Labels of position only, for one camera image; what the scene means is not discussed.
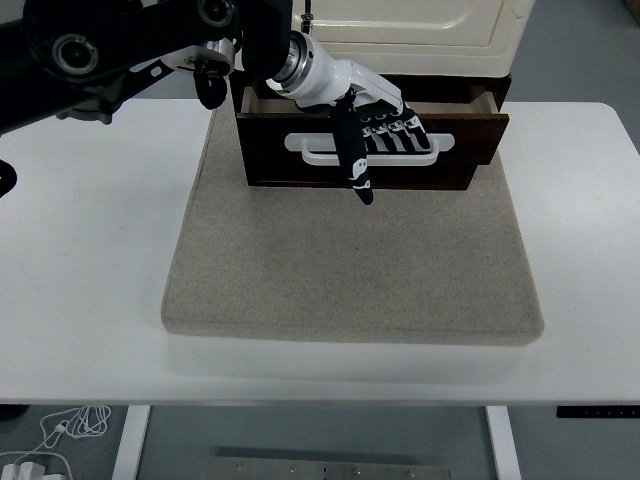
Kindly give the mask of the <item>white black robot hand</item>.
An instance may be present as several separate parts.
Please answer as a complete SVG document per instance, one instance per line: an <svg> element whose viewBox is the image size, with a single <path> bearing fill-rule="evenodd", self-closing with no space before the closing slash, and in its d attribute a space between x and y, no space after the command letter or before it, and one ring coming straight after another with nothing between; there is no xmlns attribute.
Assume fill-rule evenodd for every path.
<svg viewBox="0 0 640 480"><path fill-rule="evenodd" d="M304 113L329 120L339 165L365 205L374 199L367 147L375 138L390 152L395 140L408 152L430 146L398 87L352 60L331 57L307 34L291 34L287 59L267 85Z"/></svg>

